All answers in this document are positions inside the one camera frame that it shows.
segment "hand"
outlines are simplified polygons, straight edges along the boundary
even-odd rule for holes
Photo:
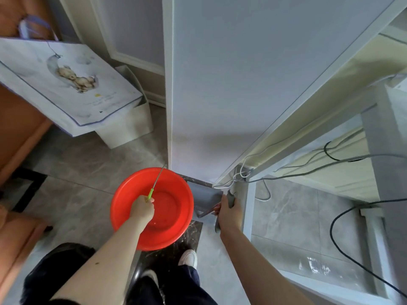
[[[238,229],[242,226],[243,212],[242,207],[237,200],[234,199],[234,206],[230,209],[227,203],[226,195],[222,195],[221,205],[214,207],[215,212],[219,212],[218,220],[222,232]]]
[[[145,226],[154,216],[154,198],[147,200],[147,196],[140,195],[132,204],[130,218],[137,218]]]

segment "sneaker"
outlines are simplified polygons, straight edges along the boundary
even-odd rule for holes
[[[198,265],[198,256],[197,256],[197,253],[195,252],[195,250],[193,250],[193,249],[186,250],[182,254],[181,259],[178,262],[178,265],[179,266],[187,265],[187,266],[191,266],[194,269],[196,269],[197,265]]]
[[[160,288],[160,287],[158,286],[158,277],[157,277],[157,274],[156,274],[153,270],[151,270],[151,269],[145,270],[145,271],[143,272],[143,274],[141,274],[140,278],[142,278],[142,277],[144,277],[144,276],[150,277],[150,278],[154,281],[154,283],[157,285],[157,288]]]

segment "person's left arm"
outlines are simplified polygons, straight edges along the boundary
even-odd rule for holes
[[[58,290],[53,299],[68,299],[81,305],[122,305],[138,238],[153,218],[154,199],[140,196],[130,218]]]

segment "black sleeve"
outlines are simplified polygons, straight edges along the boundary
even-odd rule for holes
[[[63,298],[57,298],[55,300],[48,301],[47,305],[80,305],[80,304]]]

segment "pant leg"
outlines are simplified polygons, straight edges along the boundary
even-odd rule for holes
[[[163,301],[155,282],[144,276],[131,288],[126,305],[163,305]]]
[[[200,287],[198,272],[191,266],[177,266],[171,271],[164,294],[166,305],[217,305]]]

